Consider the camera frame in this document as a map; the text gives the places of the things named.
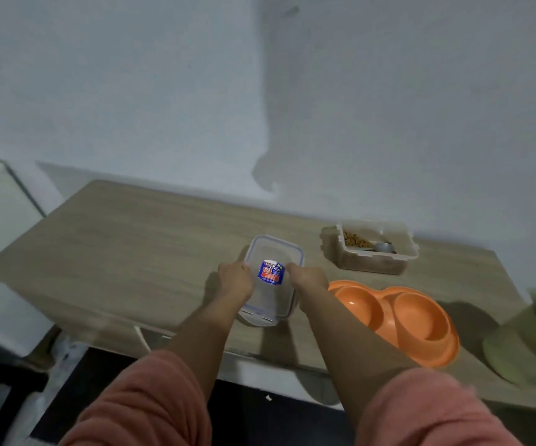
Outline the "brown pet food kibble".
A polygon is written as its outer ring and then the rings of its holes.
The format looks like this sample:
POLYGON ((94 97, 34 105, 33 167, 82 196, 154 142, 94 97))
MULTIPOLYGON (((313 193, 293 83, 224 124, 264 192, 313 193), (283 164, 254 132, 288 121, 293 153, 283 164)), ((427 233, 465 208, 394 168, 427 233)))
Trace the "brown pet food kibble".
POLYGON ((357 248, 360 250, 373 251, 375 250, 375 245, 373 242, 361 237, 360 235, 343 230, 343 240, 344 244, 348 248, 357 248))

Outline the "clear plastic food container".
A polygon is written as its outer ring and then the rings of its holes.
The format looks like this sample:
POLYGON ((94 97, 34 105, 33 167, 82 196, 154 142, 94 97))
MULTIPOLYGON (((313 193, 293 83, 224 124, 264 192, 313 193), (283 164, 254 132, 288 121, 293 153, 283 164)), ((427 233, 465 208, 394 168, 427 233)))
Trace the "clear plastic food container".
POLYGON ((246 326, 254 328, 270 328, 275 327, 280 323, 287 322, 290 319, 289 316, 285 317, 267 317, 262 314, 249 312, 245 309, 241 309, 237 315, 237 318, 246 326))

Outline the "clear plastic container lid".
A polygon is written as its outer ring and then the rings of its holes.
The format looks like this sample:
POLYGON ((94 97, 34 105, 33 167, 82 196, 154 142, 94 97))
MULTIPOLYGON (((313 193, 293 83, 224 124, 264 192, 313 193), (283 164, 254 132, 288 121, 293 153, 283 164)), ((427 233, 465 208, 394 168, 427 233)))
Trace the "clear plastic container lid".
POLYGON ((254 276, 254 292, 242 309, 267 317, 292 315, 297 300, 285 265, 303 266, 301 247, 269 235, 258 235, 250 243, 244 262, 254 276))

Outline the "white open container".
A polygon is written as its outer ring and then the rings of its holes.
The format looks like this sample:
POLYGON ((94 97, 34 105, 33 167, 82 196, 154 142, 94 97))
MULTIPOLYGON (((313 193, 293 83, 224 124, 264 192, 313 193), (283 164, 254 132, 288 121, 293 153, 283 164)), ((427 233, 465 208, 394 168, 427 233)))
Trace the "white open container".
POLYGON ((408 265, 420 256, 414 235, 401 222, 350 219, 322 228, 320 237, 324 256, 339 269, 401 275, 408 265), (348 248, 344 244, 343 230, 354 232, 371 242, 390 242, 396 254, 348 248))

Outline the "green pet feeder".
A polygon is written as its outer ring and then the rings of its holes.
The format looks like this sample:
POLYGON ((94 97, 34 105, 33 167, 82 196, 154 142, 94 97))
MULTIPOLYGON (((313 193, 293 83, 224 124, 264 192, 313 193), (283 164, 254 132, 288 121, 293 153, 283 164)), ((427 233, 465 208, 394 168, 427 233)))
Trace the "green pet feeder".
POLYGON ((536 296, 482 342, 490 367, 519 387, 536 387, 536 296))

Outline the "person's right forearm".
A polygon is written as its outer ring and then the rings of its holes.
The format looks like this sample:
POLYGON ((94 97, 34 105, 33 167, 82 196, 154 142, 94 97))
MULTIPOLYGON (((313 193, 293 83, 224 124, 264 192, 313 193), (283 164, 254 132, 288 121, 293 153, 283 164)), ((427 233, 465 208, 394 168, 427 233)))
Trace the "person's right forearm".
POLYGON ((521 446, 472 390, 418 366, 327 288, 297 284, 296 290, 355 446, 521 446))

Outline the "person's left forearm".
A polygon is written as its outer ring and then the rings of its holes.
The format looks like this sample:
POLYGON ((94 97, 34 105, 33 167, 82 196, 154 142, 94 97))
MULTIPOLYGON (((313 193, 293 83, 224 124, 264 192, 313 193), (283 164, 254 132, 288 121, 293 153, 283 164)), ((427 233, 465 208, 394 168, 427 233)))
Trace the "person's left forearm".
POLYGON ((207 402, 242 304, 221 294, 192 316, 167 349, 125 368, 59 446, 211 446, 207 402))

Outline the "person's right hand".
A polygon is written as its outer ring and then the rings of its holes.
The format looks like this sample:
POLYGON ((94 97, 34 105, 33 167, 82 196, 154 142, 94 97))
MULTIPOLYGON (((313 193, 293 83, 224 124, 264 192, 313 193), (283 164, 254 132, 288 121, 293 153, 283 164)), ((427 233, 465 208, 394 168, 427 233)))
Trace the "person's right hand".
POLYGON ((285 265, 285 269, 302 311, 304 311, 305 302, 318 294, 328 292, 329 282, 321 268, 303 267, 290 262, 285 265))

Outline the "person's left hand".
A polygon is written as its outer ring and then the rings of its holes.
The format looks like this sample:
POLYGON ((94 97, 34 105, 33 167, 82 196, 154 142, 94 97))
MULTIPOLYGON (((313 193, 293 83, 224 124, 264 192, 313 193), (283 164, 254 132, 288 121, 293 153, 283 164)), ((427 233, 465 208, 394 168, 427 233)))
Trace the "person's left hand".
POLYGON ((236 301, 240 306, 254 292, 254 276, 244 262, 220 263, 218 266, 218 295, 236 301))

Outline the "wooden table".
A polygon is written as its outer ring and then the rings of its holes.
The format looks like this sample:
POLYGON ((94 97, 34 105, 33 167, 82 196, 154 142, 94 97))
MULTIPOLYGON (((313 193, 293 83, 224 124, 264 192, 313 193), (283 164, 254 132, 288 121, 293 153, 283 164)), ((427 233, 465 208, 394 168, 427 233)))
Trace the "wooden table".
POLYGON ((536 408, 536 389, 498 377, 473 342, 525 306, 495 252, 418 239, 400 276, 339 269, 333 223, 108 181, 92 181, 0 252, 0 283, 64 330, 105 350, 141 357, 136 326, 170 335, 212 293, 219 262, 244 256, 258 234, 285 239, 331 280, 407 286, 436 299, 462 346, 445 368, 486 400, 536 408))

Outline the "orange double pet bowl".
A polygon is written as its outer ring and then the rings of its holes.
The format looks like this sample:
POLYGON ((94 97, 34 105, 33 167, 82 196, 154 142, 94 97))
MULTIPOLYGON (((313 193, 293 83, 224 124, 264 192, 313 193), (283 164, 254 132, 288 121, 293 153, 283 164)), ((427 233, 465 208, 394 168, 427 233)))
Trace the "orange double pet bowl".
POLYGON ((456 359, 460 340, 450 315, 432 298, 405 286, 374 290, 351 280, 329 284, 360 322, 423 367, 441 368, 456 359))

